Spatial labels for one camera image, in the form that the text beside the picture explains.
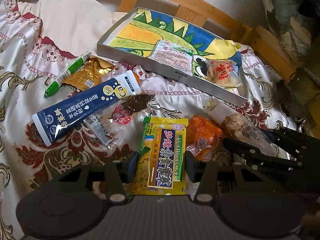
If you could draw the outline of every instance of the white pillow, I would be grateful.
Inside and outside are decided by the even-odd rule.
[[[127,13],[122,12],[113,12],[112,13],[112,24],[115,24],[118,20],[120,20],[123,16],[125,16]]]
[[[61,50],[79,56],[96,55],[97,41],[112,26],[111,12],[96,0],[39,0],[18,3],[19,11],[40,17],[41,37],[48,36]]]

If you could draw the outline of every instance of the metal tray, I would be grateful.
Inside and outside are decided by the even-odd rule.
[[[246,79],[245,79],[242,67],[239,67],[238,74],[244,85],[238,88],[238,92],[240,94],[239,96],[225,88],[215,85],[200,77],[186,75],[170,66],[161,64],[147,57],[143,57],[137,54],[133,54],[131,52],[127,52],[115,47],[108,46],[107,44],[110,44],[110,41],[112,41],[116,37],[116,35],[131,21],[131,19],[134,18],[134,16],[137,14],[138,9],[152,11],[150,9],[137,7],[134,10],[132,10],[130,13],[127,13],[124,17],[122,17],[97,42],[97,54],[99,56],[107,57],[117,61],[127,62],[130,65],[141,65],[147,71],[154,72],[166,78],[176,80],[189,87],[196,88],[200,91],[203,91],[209,95],[217,97],[235,106],[241,106],[245,101],[247,101],[248,99],[247,83],[246,83]],[[185,22],[173,16],[169,16],[169,15],[166,15],[166,16],[172,19],[177,19],[179,21]],[[191,23],[188,23],[188,24],[189,26],[192,25],[196,28],[199,28],[207,32],[210,35],[215,36],[218,39],[221,39],[217,35],[210,33],[196,25],[193,25]]]

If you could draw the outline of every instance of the orange snack package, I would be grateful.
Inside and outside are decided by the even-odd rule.
[[[219,144],[223,132],[220,127],[205,118],[194,115],[187,126],[186,151],[202,160]]]

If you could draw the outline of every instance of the floral bedspread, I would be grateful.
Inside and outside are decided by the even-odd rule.
[[[32,114],[77,92],[66,86],[50,99],[43,98],[52,73],[62,70],[75,56],[60,50],[48,37],[42,38],[42,24],[31,13],[21,15],[16,0],[0,0],[0,240],[23,236],[15,209],[24,195],[79,163],[103,165],[110,159],[126,158],[139,149],[142,135],[141,116],[136,115],[134,122],[121,131],[121,142],[113,152],[106,153],[83,124],[45,146]],[[241,107],[229,106],[260,128],[295,129],[295,123],[286,117],[277,101],[275,82],[279,75],[249,47],[242,46],[240,51],[249,100]],[[141,82],[141,88],[156,95],[148,105],[150,114],[171,118],[203,115],[203,93],[199,90],[154,73]],[[287,157],[281,151],[278,155]],[[216,156],[207,158],[215,160]],[[186,192],[194,194],[196,187],[187,181]],[[101,194],[103,184],[95,183],[94,190]]]

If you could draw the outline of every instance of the wooden bed frame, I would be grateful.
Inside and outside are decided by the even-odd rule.
[[[119,12],[130,12],[137,0],[122,0],[118,8]],[[211,19],[217,24],[229,30],[231,35],[223,37],[252,47],[260,59],[272,66],[280,76],[287,82],[295,72],[297,65],[289,60],[284,49],[279,45],[278,40],[269,31],[261,26],[251,28],[231,18],[224,12],[210,5],[203,0],[169,0],[177,3],[175,16],[199,27],[203,27],[207,19]],[[311,103],[309,110],[314,118],[320,107],[320,99],[316,103]],[[320,138],[320,126],[314,129],[315,136]]]

